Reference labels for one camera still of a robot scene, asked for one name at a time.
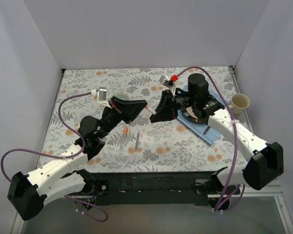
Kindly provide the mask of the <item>pink white pen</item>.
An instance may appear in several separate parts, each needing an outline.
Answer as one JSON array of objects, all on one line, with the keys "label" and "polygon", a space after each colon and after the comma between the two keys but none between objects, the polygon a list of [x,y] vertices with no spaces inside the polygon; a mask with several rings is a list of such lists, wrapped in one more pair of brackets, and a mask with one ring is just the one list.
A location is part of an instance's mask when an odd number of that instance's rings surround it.
[{"label": "pink white pen", "polygon": [[156,112],[155,112],[152,108],[149,107],[148,110],[149,110],[153,115],[156,114]]}]

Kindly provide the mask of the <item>grey highlighter pen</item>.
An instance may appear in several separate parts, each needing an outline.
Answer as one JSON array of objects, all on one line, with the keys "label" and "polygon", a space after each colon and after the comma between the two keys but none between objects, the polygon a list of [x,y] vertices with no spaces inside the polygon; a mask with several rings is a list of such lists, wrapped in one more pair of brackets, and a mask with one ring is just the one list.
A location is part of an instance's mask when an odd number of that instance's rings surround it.
[{"label": "grey highlighter pen", "polygon": [[122,137],[121,137],[120,149],[122,149],[124,147],[124,145],[125,145],[127,133],[128,133],[128,127],[126,126],[124,128],[124,130],[123,130],[123,134],[122,134]]}]

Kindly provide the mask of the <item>purple pen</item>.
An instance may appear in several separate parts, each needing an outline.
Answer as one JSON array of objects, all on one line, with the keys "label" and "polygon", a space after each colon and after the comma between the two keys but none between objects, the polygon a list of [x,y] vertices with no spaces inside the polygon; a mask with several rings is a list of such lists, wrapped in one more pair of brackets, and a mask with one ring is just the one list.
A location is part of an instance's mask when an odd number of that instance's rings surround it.
[{"label": "purple pen", "polygon": [[134,148],[135,152],[136,152],[137,149],[138,149],[138,145],[139,145],[139,137],[140,137],[140,130],[138,130],[138,132],[137,132],[137,136],[136,136],[136,142],[135,142],[135,148]]}]

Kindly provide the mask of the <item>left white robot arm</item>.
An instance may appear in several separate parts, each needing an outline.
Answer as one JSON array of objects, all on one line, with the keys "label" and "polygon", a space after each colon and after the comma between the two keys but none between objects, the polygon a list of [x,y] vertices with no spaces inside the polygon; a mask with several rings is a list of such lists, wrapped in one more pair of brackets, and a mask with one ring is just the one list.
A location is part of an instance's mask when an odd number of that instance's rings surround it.
[{"label": "left white robot arm", "polygon": [[121,100],[112,97],[101,119],[85,116],[78,138],[58,159],[30,171],[16,173],[7,198],[24,221],[35,217],[48,203],[72,193],[89,195],[95,189],[93,175],[75,168],[96,156],[105,143],[103,138],[121,121],[129,124],[146,107],[145,100]]}]

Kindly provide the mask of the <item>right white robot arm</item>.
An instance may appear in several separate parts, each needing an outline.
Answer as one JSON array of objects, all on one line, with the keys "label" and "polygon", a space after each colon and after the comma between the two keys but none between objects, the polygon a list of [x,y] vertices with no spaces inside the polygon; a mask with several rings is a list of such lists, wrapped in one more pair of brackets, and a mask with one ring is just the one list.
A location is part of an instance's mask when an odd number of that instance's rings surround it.
[{"label": "right white robot arm", "polygon": [[171,121],[178,117],[179,110],[191,108],[200,121],[224,136],[247,161],[246,166],[235,166],[233,170],[224,167],[214,172],[210,180],[204,183],[208,191],[222,194],[230,185],[244,184],[261,190],[284,173],[282,146],[277,142],[266,142],[237,120],[231,119],[224,104],[209,92],[209,83],[204,75],[191,74],[187,91],[177,88],[177,79],[177,76],[161,76],[160,83],[167,89],[162,92],[150,121]]}]

